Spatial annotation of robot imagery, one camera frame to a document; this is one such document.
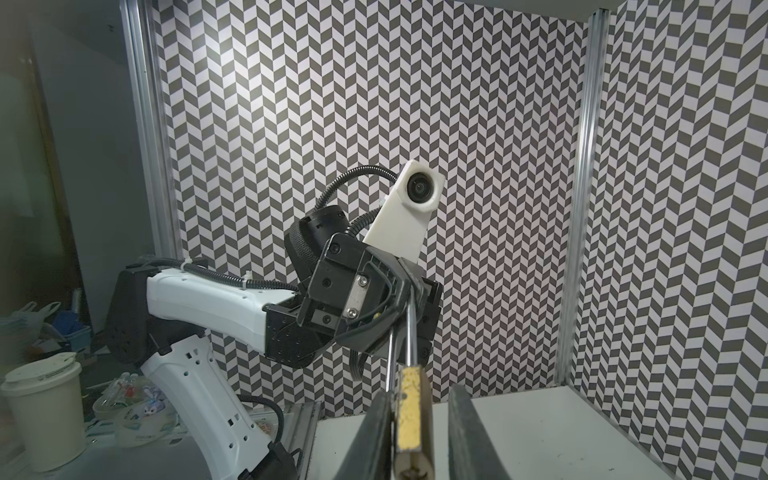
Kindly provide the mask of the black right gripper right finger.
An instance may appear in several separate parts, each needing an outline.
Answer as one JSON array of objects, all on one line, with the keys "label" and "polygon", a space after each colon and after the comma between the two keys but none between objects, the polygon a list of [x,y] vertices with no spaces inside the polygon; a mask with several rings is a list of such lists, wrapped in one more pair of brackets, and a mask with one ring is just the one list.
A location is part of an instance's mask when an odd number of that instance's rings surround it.
[{"label": "black right gripper right finger", "polygon": [[448,449],[451,479],[510,479],[471,396],[462,385],[452,386],[449,393]]}]

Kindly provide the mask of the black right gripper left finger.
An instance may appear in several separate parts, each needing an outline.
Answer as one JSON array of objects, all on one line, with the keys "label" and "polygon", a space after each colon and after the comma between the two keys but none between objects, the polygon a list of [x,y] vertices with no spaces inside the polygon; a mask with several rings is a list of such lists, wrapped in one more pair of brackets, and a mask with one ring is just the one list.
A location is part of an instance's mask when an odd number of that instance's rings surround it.
[{"label": "black right gripper left finger", "polygon": [[335,475],[336,480],[387,480],[392,475],[393,394],[373,399]]}]

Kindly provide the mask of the long shackle brass padlock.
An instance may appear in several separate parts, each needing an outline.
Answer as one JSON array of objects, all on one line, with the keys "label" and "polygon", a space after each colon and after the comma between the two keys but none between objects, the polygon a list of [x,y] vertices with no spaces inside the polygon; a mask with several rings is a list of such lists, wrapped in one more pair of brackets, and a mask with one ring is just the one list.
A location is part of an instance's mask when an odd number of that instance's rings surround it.
[{"label": "long shackle brass padlock", "polygon": [[390,330],[386,390],[392,394],[391,446],[385,467],[389,479],[433,479],[435,454],[432,400],[418,361],[417,291],[412,289],[402,326]]}]

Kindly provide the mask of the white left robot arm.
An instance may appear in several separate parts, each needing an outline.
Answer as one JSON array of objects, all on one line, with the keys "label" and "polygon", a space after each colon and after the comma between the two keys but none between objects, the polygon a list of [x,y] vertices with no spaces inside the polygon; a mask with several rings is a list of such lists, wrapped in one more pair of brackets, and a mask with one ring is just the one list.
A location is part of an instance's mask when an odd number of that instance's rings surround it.
[{"label": "white left robot arm", "polygon": [[105,327],[110,352],[137,366],[176,409],[214,479],[296,479],[301,452],[263,432],[214,357],[231,337],[290,368],[329,347],[387,362],[386,384],[342,464],[349,479],[435,475],[426,366],[443,287],[419,265],[445,177],[411,160],[399,172],[352,168],[286,231],[295,283],[238,277],[200,259],[152,258],[118,276]]}]

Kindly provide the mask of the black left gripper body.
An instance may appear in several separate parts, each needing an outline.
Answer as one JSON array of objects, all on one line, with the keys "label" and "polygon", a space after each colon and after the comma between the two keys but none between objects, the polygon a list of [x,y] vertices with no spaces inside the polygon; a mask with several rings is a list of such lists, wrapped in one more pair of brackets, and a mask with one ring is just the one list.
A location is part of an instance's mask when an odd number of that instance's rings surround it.
[{"label": "black left gripper body", "polygon": [[391,329],[404,327],[412,292],[417,360],[425,366],[441,318],[443,285],[407,259],[336,233],[308,281],[297,323],[351,351],[383,357]]}]

